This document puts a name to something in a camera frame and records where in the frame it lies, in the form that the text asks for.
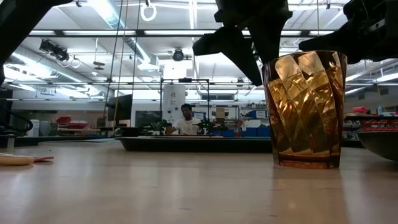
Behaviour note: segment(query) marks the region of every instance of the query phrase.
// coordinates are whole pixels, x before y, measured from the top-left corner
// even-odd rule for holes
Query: workbench
[[[130,152],[112,139],[44,142],[0,167],[0,223],[397,223],[398,163],[343,148],[340,169],[272,154]]]

